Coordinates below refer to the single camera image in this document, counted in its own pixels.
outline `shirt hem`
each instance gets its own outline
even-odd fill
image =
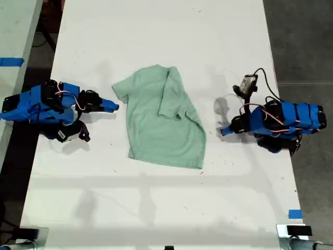
[[[173,162],[169,162],[169,161],[163,161],[163,160],[158,160],[158,159],[154,159],[151,157],[144,157],[144,156],[137,156],[137,155],[136,156],[129,155],[129,158],[141,160],[141,161],[145,161],[145,162],[153,163],[153,164],[170,166],[170,167],[183,167],[183,168],[191,168],[191,169],[202,169],[202,167],[203,167],[203,166],[197,166],[197,165],[192,165],[192,164],[188,164],[188,163],[173,163]]]

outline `white table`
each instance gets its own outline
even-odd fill
[[[154,64],[178,67],[198,110],[202,174],[127,157],[111,86]],[[277,91],[261,0],[67,0],[52,78],[120,109],[83,116],[89,143],[40,136],[21,225],[50,228],[47,249],[279,249],[276,224],[302,222],[288,219],[299,209],[289,153],[215,133],[241,106],[232,86],[258,67]],[[263,103],[263,76],[258,86],[251,101]]]
[[[0,1],[0,57],[19,57],[25,61],[20,68],[0,67],[0,103],[21,93],[42,3],[43,0]],[[0,121],[0,170],[11,131],[11,122]]]

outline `t-shirt sleeve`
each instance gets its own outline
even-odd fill
[[[112,86],[114,92],[116,93],[119,100],[123,103],[127,103],[129,100],[129,94],[134,88],[134,81],[135,81],[135,74],[131,75],[130,77],[117,82]]]
[[[186,107],[183,105],[185,99],[186,94],[182,85],[168,78],[164,86],[158,115],[172,120],[181,120],[186,111]]]

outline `black cable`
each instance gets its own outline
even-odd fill
[[[8,221],[8,220],[6,220],[6,219],[3,219],[3,222],[6,223],[6,224],[8,224],[8,225],[11,225],[11,226],[14,227],[14,228],[18,228],[17,225],[15,225],[14,223],[11,223],[10,221]]]
[[[274,94],[274,92],[272,91],[271,87],[269,86],[269,84],[268,84],[268,80],[267,80],[267,76],[266,76],[266,72],[265,72],[265,70],[264,70],[263,68],[259,68],[259,69],[257,69],[257,70],[254,72],[254,74],[257,73],[259,70],[262,70],[262,72],[264,73],[265,81],[266,81],[266,85],[267,85],[268,89],[270,90],[271,94],[274,95],[275,98],[277,98],[278,100],[280,100],[281,102],[283,102],[282,99],[280,99],[276,94]]]
[[[11,240],[11,237],[5,242],[5,244],[4,245],[7,245],[8,244],[8,242]]]
[[[44,43],[42,43],[42,44],[39,44],[39,45],[32,45],[32,47],[33,47],[33,48],[41,47],[41,46],[43,46],[46,42],[47,42],[47,40],[45,40]]]
[[[265,97],[265,101],[266,101],[266,103],[268,103],[267,98],[271,98],[271,99],[273,99],[273,100],[275,100],[275,101],[278,101],[276,98],[274,98],[274,97],[272,97],[272,96],[269,95],[269,96],[266,96],[266,97]]]

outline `red wire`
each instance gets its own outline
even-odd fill
[[[276,118],[275,116],[273,116],[271,113],[267,112],[265,107],[263,105],[260,105],[260,104],[256,104],[256,103],[245,103],[243,106],[241,106],[239,108],[239,113],[241,114],[241,108],[243,108],[244,106],[246,105],[254,105],[254,106],[259,106],[259,107],[262,107],[262,111],[264,113],[266,113],[267,115],[269,115],[270,117],[272,117],[274,120],[276,120],[278,123],[280,123],[281,125],[284,125],[282,121],[280,121],[278,118]]]
[[[271,137],[274,137],[274,138],[277,138],[277,137],[279,137],[281,134],[278,134],[277,136],[273,136],[272,134],[271,134]]]
[[[281,130],[270,130],[273,133],[283,133],[283,132],[288,132],[289,129],[281,129]]]
[[[61,93],[68,93],[68,94],[73,95],[73,97],[75,98],[76,104],[78,105],[79,109],[80,109],[80,110],[85,110],[85,107],[84,107],[84,108],[81,108],[81,107],[80,107],[80,104],[79,104],[79,102],[78,102],[78,99],[76,98],[76,96],[75,96],[72,92],[69,92],[69,91],[66,91],[66,90],[61,90],[61,89],[59,88],[59,85],[60,85],[60,84],[62,84],[62,82],[58,82],[58,83],[57,83],[57,88],[58,88],[59,91],[56,92],[56,95],[59,95],[59,94],[61,94]]]

